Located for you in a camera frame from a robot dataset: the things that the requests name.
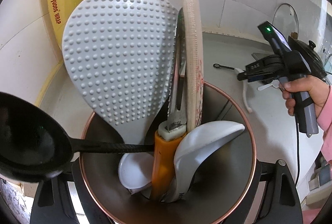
pink sleeve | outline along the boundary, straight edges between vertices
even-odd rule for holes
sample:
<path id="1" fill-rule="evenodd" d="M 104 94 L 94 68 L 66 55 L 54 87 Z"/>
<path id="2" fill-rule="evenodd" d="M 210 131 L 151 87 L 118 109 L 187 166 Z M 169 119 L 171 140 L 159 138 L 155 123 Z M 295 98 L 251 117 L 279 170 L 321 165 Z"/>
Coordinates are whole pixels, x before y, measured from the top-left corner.
<path id="1" fill-rule="evenodd" d="M 324 130 L 323 146 L 321 152 L 326 161 L 332 160 L 332 86 L 330 86 L 330 93 L 322 109 L 320 115 L 317 118 L 317 123 Z"/>

white ladle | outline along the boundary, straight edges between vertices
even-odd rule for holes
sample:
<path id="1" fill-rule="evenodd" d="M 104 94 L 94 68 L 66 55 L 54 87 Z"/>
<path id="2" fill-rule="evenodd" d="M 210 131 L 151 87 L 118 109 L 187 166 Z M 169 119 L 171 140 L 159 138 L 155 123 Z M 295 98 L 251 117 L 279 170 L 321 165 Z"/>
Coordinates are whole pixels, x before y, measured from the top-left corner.
<path id="1" fill-rule="evenodd" d="M 188 133 L 175 152 L 175 178 L 165 202 L 181 199 L 187 193 L 200 164 L 221 146 L 240 135 L 244 129 L 245 126 L 237 122 L 213 121 Z"/>

copper rim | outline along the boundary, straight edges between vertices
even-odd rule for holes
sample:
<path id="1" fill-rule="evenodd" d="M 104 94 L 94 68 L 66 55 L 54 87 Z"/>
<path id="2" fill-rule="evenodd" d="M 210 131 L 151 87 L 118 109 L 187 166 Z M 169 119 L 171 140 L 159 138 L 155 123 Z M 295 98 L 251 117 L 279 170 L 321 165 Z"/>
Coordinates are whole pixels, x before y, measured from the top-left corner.
<path id="1" fill-rule="evenodd" d="M 251 146 L 252 146 L 252 151 L 253 151 L 253 154 L 252 154 L 252 166 L 251 166 L 251 171 L 250 171 L 250 176 L 249 176 L 249 180 L 246 184 L 246 187 L 244 189 L 244 191 L 242 192 L 241 196 L 238 198 L 238 200 L 235 202 L 235 204 L 223 215 L 221 216 L 220 218 L 216 219 L 214 222 L 212 222 L 211 224 L 218 224 L 220 223 L 221 221 L 223 221 L 225 218 L 227 218 L 237 207 L 238 205 L 241 203 L 241 201 L 243 200 L 243 198 L 245 197 L 245 195 L 247 194 L 248 190 L 249 190 L 249 187 L 251 185 L 251 182 L 254 178 L 254 173 L 255 173 L 255 168 L 256 168 L 256 144 L 255 144 L 255 138 L 254 138 L 254 134 L 253 134 L 253 131 L 252 131 L 252 128 L 250 126 L 250 123 L 249 123 L 249 120 L 247 119 L 245 113 L 242 111 L 242 109 L 240 108 L 240 106 L 227 94 L 225 93 L 224 91 L 222 91 L 221 89 L 219 89 L 218 87 L 208 83 L 208 82 L 204 82 L 204 85 L 210 87 L 211 89 L 214 89 L 215 91 L 217 91 L 218 93 L 220 93 L 221 95 L 223 95 L 225 98 L 227 98 L 233 105 L 234 107 L 238 110 L 238 112 L 240 113 L 241 117 L 243 118 L 245 124 L 246 124 L 246 127 L 248 129 L 248 132 L 249 132 L 249 135 L 250 135 L 250 138 L 251 138 Z M 94 117 L 95 113 L 93 112 L 85 127 L 84 127 L 84 130 L 83 130 L 83 134 L 82 134 L 82 139 L 85 139 L 85 136 L 86 136 L 86 133 L 87 133 L 87 130 L 88 130 L 88 127 Z M 85 173 L 85 169 L 84 169 L 84 160 L 83 160 L 83 157 L 81 157 L 81 155 L 79 156 L 79 163 L 80 163 L 80 168 L 81 168 L 81 173 L 82 173 L 82 177 L 83 177 L 83 180 L 84 180 L 84 183 L 91 195 L 91 197 L 93 198 L 93 200 L 95 201 L 95 203 L 100 207 L 100 209 L 107 215 L 109 216 L 111 219 L 115 220 L 117 223 L 120 223 L 120 224 L 126 224 L 125 222 L 121 221 L 120 219 L 116 218 L 114 215 L 112 215 L 112 213 L 110 213 L 102 204 L 101 202 L 98 200 L 98 198 L 96 197 L 96 195 L 94 194 L 93 190 L 91 189 L 91 186 L 87 180 L 87 176 L 86 176 L 86 173 Z"/>

plastic bag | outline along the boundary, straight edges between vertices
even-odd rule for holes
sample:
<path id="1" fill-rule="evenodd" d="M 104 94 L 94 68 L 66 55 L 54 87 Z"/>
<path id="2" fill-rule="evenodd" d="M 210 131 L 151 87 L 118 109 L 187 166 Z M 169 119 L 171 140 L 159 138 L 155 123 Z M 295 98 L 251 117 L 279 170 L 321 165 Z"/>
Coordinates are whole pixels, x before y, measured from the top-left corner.
<path id="1" fill-rule="evenodd" d="M 203 36 L 198 0 L 182 0 L 186 36 L 187 132 L 201 123 L 203 106 Z"/>

white cord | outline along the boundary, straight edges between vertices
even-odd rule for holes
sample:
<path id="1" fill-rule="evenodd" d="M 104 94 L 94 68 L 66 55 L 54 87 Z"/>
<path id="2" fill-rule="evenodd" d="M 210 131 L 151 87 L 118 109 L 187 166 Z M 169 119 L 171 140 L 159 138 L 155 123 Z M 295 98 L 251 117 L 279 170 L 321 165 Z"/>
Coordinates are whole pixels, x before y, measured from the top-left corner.
<path id="1" fill-rule="evenodd" d="M 237 74 L 244 72 L 242 69 L 234 68 L 235 72 Z M 242 98 L 243 98 L 243 103 L 248 111 L 248 113 L 252 113 L 252 108 L 249 107 L 248 101 L 247 101 L 247 87 L 248 87 L 248 81 L 244 80 L 243 81 L 243 90 L 242 90 Z"/>

